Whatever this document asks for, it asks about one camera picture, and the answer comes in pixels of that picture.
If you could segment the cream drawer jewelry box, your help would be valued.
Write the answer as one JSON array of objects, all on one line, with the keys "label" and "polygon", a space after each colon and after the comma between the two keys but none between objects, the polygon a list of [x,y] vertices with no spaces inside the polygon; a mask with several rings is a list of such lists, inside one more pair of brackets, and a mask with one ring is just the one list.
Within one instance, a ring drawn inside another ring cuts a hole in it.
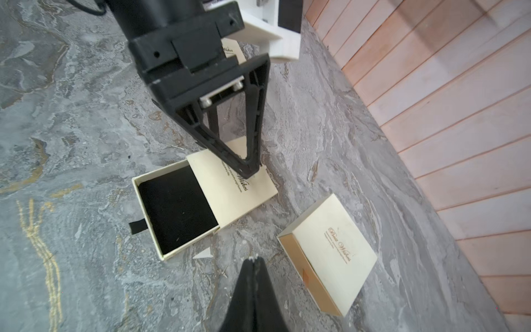
[{"label": "cream drawer jewelry box", "polygon": [[132,183],[144,217],[129,224],[131,233],[149,231],[162,261],[278,193],[266,166],[245,179],[207,149],[134,177]]}]

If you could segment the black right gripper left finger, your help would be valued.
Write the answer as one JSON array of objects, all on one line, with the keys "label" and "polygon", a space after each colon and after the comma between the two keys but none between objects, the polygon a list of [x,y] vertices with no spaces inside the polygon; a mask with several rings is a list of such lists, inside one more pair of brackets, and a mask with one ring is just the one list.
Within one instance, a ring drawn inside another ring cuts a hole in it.
[{"label": "black right gripper left finger", "polygon": [[245,260],[219,331],[254,331],[254,263]]}]

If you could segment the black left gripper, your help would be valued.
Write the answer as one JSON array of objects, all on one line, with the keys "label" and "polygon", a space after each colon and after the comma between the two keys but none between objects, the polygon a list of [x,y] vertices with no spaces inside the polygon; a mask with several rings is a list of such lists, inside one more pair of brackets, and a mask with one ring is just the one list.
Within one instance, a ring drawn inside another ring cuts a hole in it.
[{"label": "black left gripper", "polygon": [[[236,1],[205,9],[202,1],[127,1],[126,38],[153,103],[240,177],[261,166],[261,132],[270,72],[268,54],[242,64],[221,40],[244,29]],[[220,136],[218,107],[245,93],[243,149]]]}]

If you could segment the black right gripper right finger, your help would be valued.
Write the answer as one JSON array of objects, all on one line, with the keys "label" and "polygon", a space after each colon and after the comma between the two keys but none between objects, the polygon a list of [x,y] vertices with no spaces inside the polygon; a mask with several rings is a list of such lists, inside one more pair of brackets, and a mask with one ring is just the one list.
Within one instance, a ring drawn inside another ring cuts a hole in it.
[{"label": "black right gripper right finger", "polygon": [[289,331],[262,257],[253,262],[253,331]]}]

